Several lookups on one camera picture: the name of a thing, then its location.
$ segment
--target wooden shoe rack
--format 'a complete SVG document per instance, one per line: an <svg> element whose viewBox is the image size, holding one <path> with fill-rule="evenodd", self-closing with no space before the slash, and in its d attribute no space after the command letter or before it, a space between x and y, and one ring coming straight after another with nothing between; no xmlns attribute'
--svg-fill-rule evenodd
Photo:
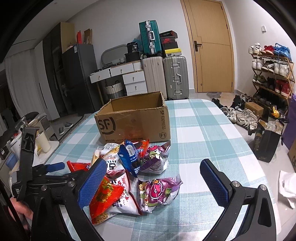
<svg viewBox="0 0 296 241"><path fill-rule="evenodd" d="M260 58L261 57L261 58L267 59L267 60L273 59L273 60L277 60L277 61L282 61L282 62L288 63L288 66L289 66L290 71L289 71L289 76L287 78L284 77L284 76L282 76L282 75L279 75L279 74L273 74L273 73L268 72L268 71L265 71L265 70L256 70L256 69L253 69L252 68L252 70L254 71L254 73L256 75L259 75L260 76L263 72L265 72L265 73L269 73L269 74L274 75L275 76L275 80L278 77L278 78L285 79L285 80L288 81L288 83L290 85L290 92L289 92L289 94L288 94L287 97L285 97L285 96L281 95L280 93L277 93L277 92L275 92L275 91L273 91L273 90L271 90L269 88L266 88L266 87L264 87L264 86L262 86L262 85L260 85L258 83L254 83L253 82L253 85L254 85L254 87L255 87L255 89L256 89L257 92L259 91L259 89L265 89L265 90L267 90L267 91L269 91L269 92L271 92L271 93L273 93L273 94L275 94L275 95L277 95L277 96L282 97L283 99L285 99L286 102L287 102L287 105L288 105L288 110L287 110L287 112L288 112L289 111L289 107L290 107L289 106L290 105L289 99L291 99L293 86L295 84L295 78L294 78L294 74L293 74L294 63L293 62L290 62L287 57L283 57L283 56L268 55L268 54L251 54L251 55L252 55L253 58L254 57ZM266 104L261 103L256 98L253 98L252 97L252 100L253 100L253 102L256 102L258 105L261 105L261 106L263 106L263 107L268 108L269 110L271 110L271 108L269 106L267 106Z"/></svg>

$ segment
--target purple bag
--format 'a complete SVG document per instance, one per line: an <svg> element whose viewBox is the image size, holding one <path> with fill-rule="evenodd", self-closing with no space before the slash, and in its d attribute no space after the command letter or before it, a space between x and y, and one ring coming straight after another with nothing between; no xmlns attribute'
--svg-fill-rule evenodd
<svg viewBox="0 0 296 241"><path fill-rule="evenodd" d="M283 133L283 141L286 147L290 150L295 138L296 138L296 95L292 94L288 112L289 123Z"/></svg>

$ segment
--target blue gripper pad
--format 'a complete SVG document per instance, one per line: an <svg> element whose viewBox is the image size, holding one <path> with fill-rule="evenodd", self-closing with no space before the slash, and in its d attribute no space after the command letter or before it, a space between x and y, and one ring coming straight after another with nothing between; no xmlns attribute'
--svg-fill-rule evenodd
<svg viewBox="0 0 296 241"><path fill-rule="evenodd" d="M48 172L55 172L55 171L63 170L64 168L65 168L65 163L63 162L46 165L46 170Z"/></svg>
<svg viewBox="0 0 296 241"><path fill-rule="evenodd" d="M88 206L100 186L107 172L107 163L103 159L98 159L86 172L88 177L79 189L78 205L81 209Z"/></svg>
<svg viewBox="0 0 296 241"><path fill-rule="evenodd" d="M202 175L204 181L209 187L212 195L214 196L217 204L220 207L226 208L230 197L232 195L232 188L230 187L230 180L225 176L224 173L219 172L215 166L210 162L209 159L204 159L200 163L200 174ZM226 178L227 188L223 184L223 181L219 178L221 174Z"/></svg>

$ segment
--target drawer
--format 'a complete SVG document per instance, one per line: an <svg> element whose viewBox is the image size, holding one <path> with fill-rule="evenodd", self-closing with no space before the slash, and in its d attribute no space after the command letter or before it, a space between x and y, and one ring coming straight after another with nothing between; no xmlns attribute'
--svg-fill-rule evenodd
<svg viewBox="0 0 296 241"><path fill-rule="evenodd" d="M147 93L147 90L130 92L130 93L127 93L127 96L137 95L137 94L144 94L144 93Z"/></svg>
<svg viewBox="0 0 296 241"><path fill-rule="evenodd" d="M125 74L122 77L125 85L130 83L145 81L145 75L143 70L139 72L132 72L130 74Z"/></svg>
<svg viewBox="0 0 296 241"><path fill-rule="evenodd" d="M126 92L135 92L135 91L147 91L147 86L145 81L131 83L126 85Z"/></svg>
<svg viewBox="0 0 296 241"><path fill-rule="evenodd" d="M110 78L110 71L109 69L104 69L104 70L101 70L99 72L96 72L94 74L92 74L90 76L90 79L91 79L91 83L95 83L97 81L100 81L100 80L104 80L104 79L107 79L107 78Z"/></svg>
<svg viewBox="0 0 296 241"><path fill-rule="evenodd" d="M120 66L117 67L112 67L110 69L111 72L111 76L116 76L116 75L120 75L120 74L126 74L126 73L130 73L133 72L133 63L130 64L122 64Z"/></svg>
<svg viewBox="0 0 296 241"><path fill-rule="evenodd" d="M133 69L135 71L141 70L142 69L141 61L133 62Z"/></svg>

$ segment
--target wooden door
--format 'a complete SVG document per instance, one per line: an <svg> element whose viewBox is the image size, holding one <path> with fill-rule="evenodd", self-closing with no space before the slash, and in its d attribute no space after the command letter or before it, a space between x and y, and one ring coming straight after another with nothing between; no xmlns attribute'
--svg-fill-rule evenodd
<svg viewBox="0 0 296 241"><path fill-rule="evenodd" d="M232 43L221 3L184 0L184 4L193 41L198 92L232 92Z"/></svg>

